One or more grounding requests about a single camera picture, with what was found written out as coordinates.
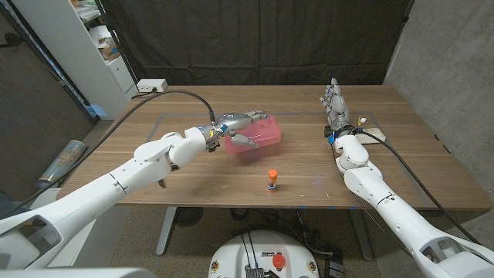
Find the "glue stick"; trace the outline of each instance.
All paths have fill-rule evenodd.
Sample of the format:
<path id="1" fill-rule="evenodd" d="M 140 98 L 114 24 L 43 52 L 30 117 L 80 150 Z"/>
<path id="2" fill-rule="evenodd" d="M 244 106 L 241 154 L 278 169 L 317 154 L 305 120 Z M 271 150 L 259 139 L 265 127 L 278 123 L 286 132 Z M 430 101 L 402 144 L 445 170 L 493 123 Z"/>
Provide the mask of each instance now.
<path id="1" fill-rule="evenodd" d="M 276 178 L 278 178 L 278 173 L 276 172 L 276 170 L 269 170 L 268 173 L 269 193 L 273 193 L 276 190 Z"/>

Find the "cylindrical object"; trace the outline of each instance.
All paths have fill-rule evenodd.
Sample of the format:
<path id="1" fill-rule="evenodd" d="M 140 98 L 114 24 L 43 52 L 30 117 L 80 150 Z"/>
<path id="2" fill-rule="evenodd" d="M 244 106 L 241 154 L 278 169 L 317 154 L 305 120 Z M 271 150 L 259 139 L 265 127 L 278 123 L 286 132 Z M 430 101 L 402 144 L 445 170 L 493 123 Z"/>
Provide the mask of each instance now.
<path id="1" fill-rule="evenodd" d="M 276 190 L 276 178 L 278 178 L 278 173 L 276 172 L 276 170 L 269 170 L 268 173 L 269 193 L 273 193 Z"/>
<path id="2" fill-rule="evenodd" d="M 83 142 L 71 140 L 62 150 L 59 156 L 57 156 L 52 164 L 48 167 L 48 169 L 46 169 L 41 178 L 36 181 L 36 187 L 44 188 L 50 182 L 56 180 L 79 159 L 85 149 L 86 145 Z"/>

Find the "table leg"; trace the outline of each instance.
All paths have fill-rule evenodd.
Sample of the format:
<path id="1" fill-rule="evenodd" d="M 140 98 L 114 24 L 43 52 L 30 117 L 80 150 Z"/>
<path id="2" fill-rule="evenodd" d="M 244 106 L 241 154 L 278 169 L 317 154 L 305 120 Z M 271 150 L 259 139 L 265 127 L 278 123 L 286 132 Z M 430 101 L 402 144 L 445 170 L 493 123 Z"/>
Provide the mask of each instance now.
<path id="1" fill-rule="evenodd" d="M 171 236 L 171 228 L 175 220 L 175 213 L 177 207 L 167 207 L 167 211 L 164 213 L 163 225 L 161 226 L 160 238 L 157 241 L 156 255 L 163 256 L 167 252 L 168 241 Z"/>
<path id="2" fill-rule="evenodd" d="M 354 224 L 355 233 L 357 234 L 358 242 L 360 243 L 362 257 L 366 261 L 370 261 L 374 257 L 372 256 L 371 241 L 369 240 L 369 235 L 367 234 L 367 228 L 365 227 L 364 218 L 362 217 L 362 211 L 360 209 L 351 209 L 348 212 L 350 213 L 350 219 Z"/>

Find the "robot finger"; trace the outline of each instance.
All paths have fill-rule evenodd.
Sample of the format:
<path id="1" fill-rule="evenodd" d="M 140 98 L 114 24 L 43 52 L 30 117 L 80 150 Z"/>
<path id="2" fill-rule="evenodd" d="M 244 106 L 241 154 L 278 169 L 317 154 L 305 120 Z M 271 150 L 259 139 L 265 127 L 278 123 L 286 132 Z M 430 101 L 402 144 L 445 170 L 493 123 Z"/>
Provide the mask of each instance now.
<path id="1" fill-rule="evenodd" d="M 259 145 L 256 142 L 248 139 L 245 135 L 235 133 L 231 137 L 232 137 L 232 143 L 233 144 L 240 145 L 240 146 L 250 146 L 253 148 L 259 147 Z"/>
<path id="2" fill-rule="evenodd" d="M 251 117 L 252 122 L 255 122 L 257 120 L 265 120 L 269 117 L 269 115 L 266 112 L 261 111 L 261 110 L 245 112 L 244 114 Z"/>

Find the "pink plastic container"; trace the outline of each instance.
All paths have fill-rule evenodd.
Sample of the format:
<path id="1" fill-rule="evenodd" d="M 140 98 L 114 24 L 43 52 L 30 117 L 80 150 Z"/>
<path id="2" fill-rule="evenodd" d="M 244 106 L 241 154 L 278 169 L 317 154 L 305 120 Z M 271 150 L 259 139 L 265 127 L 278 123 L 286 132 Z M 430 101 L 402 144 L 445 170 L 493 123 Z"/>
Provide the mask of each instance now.
<path id="1" fill-rule="evenodd" d="M 245 130 L 237 130 L 237 132 L 252 139 L 260 147 L 275 144 L 281 140 L 281 132 L 272 115 L 269 115 L 268 119 L 258 120 Z M 252 150 L 249 146 L 238 146 L 233 144 L 229 136 L 225 137 L 225 147 L 229 154 Z"/>

